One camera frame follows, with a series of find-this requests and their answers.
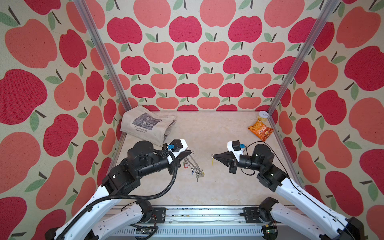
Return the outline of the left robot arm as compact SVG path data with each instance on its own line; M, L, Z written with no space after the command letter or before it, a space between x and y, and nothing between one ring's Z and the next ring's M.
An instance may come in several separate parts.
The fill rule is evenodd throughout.
M181 161L191 155L184 139L173 140L156 150L148 141L139 141L128 150L128 156L112 168L90 200L60 228L45 233L47 240L105 240L130 225L148 221L158 199L174 185ZM132 195L141 179L167 169L170 183L160 193L149 196Z

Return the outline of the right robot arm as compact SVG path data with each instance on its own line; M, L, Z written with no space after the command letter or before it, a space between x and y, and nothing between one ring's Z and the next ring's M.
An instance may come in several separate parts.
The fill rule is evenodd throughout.
M237 169L257 172L257 178L264 187L302 211L298 214L268 197L259 204L258 217L261 221L283 223L311 240L365 239L364 225L360 220L355 217L348 219L328 208L275 166L275 153L268 145L256 145L251 155L247 155L247 147L238 141L228 142L227 147L227 152L215 154L213 159L228 167L232 174Z

